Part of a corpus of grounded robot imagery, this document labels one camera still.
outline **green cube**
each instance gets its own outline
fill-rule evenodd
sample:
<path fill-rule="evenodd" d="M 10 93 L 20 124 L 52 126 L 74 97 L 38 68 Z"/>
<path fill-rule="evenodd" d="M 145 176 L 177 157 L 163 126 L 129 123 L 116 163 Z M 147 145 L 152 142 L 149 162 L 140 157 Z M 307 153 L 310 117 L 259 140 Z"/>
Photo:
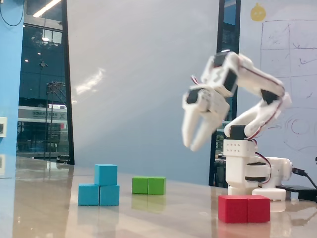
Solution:
<path fill-rule="evenodd" d="M 149 177 L 150 195 L 164 195 L 166 193 L 166 177 Z"/>
<path fill-rule="evenodd" d="M 133 194 L 148 194 L 148 177 L 136 176 L 132 178 Z"/>

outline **glass window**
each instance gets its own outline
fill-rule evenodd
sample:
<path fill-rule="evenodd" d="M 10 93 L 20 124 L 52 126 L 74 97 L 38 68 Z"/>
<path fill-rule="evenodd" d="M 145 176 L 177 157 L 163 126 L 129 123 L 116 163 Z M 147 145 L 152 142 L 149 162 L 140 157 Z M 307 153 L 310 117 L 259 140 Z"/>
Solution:
<path fill-rule="evenodd" d="M 34 16 L 50 2 L 54 6 Z M 16 150 L 54 160 L 69 156 L 61 2 L 25 4 Z"/>
<path fill-rule="evenodd" d="M 62 30 L 61 0 L 26 0 L 24 23 Z"/>

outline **ceiling light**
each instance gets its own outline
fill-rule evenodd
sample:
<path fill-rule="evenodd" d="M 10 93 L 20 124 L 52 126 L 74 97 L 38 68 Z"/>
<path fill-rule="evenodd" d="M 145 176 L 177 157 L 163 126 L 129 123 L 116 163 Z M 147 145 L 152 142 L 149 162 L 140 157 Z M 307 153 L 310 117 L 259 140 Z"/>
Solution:
<path fill-rule="evenodd" d="M 52 0 L 50 3 L 48 3 L 45 7 L 43 7 L 41 10 L 39 10 L 37 13 L 35 13 L 34 17 L 39 17 L 44 14 L 44 12 L 50 10 L 53 6 L 58 4 L 61 0 Z"/>

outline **blue wall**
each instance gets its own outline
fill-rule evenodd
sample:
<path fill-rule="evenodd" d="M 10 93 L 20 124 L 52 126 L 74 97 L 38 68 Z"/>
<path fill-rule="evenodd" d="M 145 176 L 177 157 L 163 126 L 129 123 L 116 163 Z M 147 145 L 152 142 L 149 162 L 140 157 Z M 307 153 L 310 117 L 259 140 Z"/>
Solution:
<path fill-rule="evenodd" d="M 24 0 L 4 0 L 1 11 L 11 25 L 19 22 Z M 16 151 L 17 116 L 21 70 L 23 20 L 16 27 L 0 18 L 0 117 L 8 118 L 7 137 L 0 142 L 0 154 L 14 158 Z M 6 159 L 6 169 L 15 165 L 15 159 Z"/>

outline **yellow sticker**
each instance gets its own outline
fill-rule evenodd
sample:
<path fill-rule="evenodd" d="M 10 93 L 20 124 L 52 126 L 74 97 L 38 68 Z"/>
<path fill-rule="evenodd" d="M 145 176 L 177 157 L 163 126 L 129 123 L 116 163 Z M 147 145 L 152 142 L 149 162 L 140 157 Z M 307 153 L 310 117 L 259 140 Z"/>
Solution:
<path fill-rule="evenodd" d="M 251 10 L 251 19 L 254 21 L 263 21 L 266 16 L 266 11 L 264 7 L 260 6 L 258 3 Z"/>

